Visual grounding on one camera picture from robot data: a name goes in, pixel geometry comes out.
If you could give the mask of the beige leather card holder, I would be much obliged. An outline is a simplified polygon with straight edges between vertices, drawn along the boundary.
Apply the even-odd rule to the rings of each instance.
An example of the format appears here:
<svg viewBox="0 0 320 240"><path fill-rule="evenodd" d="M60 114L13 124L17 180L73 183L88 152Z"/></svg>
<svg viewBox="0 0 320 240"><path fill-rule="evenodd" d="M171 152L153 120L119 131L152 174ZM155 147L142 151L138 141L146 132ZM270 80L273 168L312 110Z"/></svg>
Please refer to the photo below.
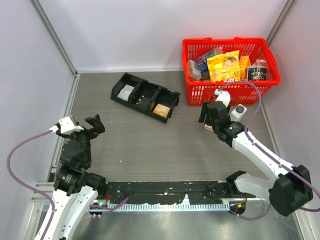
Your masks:
<svg viewBox="0 0 320 240"><path fill-rule="evenodd" d="M205 128L206 130L209 130L209 131L213 132L213 128L212 128L211 125L205 124L205 125L204 125L204 128Z"/></svg>

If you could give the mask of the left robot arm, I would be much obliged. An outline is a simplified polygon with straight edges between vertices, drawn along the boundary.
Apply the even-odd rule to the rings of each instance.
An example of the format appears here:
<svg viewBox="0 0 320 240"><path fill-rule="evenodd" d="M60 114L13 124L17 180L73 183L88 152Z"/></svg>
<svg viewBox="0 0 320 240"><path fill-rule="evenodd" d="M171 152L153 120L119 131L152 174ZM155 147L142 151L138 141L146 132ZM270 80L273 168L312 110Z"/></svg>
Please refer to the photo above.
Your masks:
<svg viewBox="0 0 320 240"><path fill-rule="evenodd" d="M87 117L87 129L72 115L55 125L56 134L67 141L62 146L61 166L55 174L51 209L35 236L37 240L70 240L90 204L107 193L105 177L89 173L92 165L91 140L105 132L98 114Z"/></svg>

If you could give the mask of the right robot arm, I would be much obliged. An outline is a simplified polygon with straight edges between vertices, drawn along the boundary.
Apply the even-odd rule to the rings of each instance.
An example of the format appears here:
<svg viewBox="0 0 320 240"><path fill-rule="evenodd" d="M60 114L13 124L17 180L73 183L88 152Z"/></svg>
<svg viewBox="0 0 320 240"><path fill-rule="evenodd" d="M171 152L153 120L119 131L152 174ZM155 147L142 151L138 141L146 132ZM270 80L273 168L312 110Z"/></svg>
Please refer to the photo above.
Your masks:
<svg viewBox="0 0 320 240"><path fill-rule="evenodd" d="M267 176L264 180L247 173L234 174L225 186L230 197L254 195L269 201L285 217L313 199L309 170L292 165L261 144L242 123L231 119L223 102L205 102L198 121L212 127L220 141L246 156Z"/></svg>

